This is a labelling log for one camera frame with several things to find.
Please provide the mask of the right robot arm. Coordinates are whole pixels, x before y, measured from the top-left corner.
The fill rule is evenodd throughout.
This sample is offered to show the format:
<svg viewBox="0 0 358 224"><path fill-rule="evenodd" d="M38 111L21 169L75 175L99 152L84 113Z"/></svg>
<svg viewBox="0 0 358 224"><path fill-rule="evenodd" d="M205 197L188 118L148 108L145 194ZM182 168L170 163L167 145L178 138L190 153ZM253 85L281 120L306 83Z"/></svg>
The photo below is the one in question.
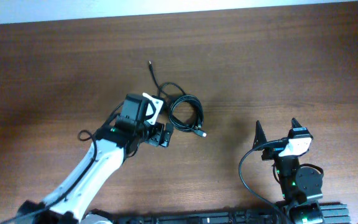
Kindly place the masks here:
<svg viewBox="0 0 358 224"><path fill-rule="evenodd" d="M295 118L288 136L268 141L259 121L255 125L253 149L261 151L263 161L273 160L274 176L280 184L284 203L282 212L292 223L324 223L318 200L323 197L324 171L313 164L300 164L313 136Z"/></svg>

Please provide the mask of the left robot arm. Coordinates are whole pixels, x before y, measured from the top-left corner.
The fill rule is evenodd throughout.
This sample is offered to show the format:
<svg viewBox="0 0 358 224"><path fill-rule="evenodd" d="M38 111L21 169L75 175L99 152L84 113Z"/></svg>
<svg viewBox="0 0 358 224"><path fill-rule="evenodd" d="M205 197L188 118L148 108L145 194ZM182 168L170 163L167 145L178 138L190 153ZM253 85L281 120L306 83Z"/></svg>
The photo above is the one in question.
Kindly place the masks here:
<svg viewBox="0 0 358 224"><path fill-rule="evenodd" d="M142 143L168 147L172 124L157 122L165 105L158 96L128 94L94 133L88 152L41 202L25 201L7 223L80 223L105 181Z"/></svg>

